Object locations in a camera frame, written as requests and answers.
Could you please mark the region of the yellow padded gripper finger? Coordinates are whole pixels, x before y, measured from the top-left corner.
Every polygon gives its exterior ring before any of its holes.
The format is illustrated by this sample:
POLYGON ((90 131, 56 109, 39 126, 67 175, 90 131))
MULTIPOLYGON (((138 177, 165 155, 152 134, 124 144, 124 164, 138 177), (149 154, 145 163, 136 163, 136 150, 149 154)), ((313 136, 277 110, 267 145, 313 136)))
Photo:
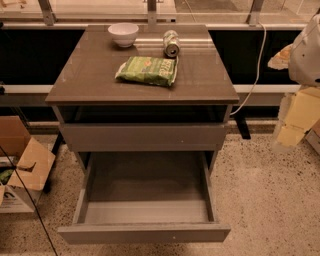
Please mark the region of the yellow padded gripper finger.
POLYGON ((286 94, 273 133, 274 149, 293 149, 320 119, 320 88, 302 87, 286 94))

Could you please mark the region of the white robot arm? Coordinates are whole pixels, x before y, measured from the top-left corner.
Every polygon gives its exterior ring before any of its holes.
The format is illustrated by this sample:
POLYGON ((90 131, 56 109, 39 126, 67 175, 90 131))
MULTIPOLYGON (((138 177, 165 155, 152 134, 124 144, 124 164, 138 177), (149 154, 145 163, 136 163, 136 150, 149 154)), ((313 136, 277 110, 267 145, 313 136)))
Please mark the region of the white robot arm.
POLYGON ((320 119, 320 13, 311 18, 292 44, 269 60, 268 66, 287 69, 289 78, 301 85, 280 103, 273 149, 285 152, 297 146, 320 119))

